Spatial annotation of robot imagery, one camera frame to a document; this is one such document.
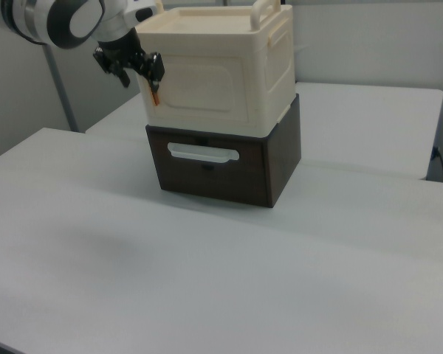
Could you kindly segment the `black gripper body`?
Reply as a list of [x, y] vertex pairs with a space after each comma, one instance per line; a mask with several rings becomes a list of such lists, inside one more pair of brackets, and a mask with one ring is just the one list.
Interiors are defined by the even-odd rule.
[[146, 80], [163, 78], [165, 67], [161, 54], [145, 52], [135, 29], [131, 29], [120, 39], [99, 41], [98, 44], [93, 57], [105, 73], [113, 74], [122, 80], [126, 75], [124, 69], [133, 69]]

